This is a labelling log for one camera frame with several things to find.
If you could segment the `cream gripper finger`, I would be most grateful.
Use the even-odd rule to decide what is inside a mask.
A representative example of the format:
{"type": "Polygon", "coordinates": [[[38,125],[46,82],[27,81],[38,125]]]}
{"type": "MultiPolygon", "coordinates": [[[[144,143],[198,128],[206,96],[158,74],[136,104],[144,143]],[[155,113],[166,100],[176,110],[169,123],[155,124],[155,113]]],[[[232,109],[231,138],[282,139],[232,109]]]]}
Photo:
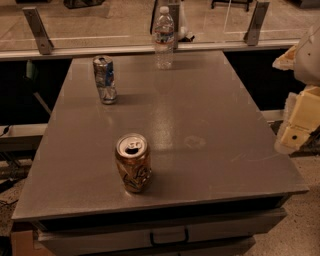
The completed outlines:
{"type": "Polygon", "coordinates": [[[294,68],[296,49],[296,45],[290,47],[284,54],[274,60],[272,67],[283,71],[292,70],[294,68]]]}
{"type": "Polygon", "coordinates": [[[310,137],[311,130],[303,114],[301,96],[289,93],[285,102],[283,122],[277,133],[274,148],[281,154],[298,151],[310,137]]]}

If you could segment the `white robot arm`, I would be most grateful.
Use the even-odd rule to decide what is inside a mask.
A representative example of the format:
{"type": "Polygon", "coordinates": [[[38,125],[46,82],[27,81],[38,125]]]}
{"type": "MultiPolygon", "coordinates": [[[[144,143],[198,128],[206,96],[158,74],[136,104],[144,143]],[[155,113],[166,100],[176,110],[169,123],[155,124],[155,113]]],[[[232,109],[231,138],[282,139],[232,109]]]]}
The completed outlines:
{"type": "Polygon", "coordinates": [[[292,70],[294,78],[305,84],[300,93],[288,95],[274,144],[277,152],[292,154],[320,127],[320,21],[309,28],[298,44],[276,58],[272,67],[292,70]]]}

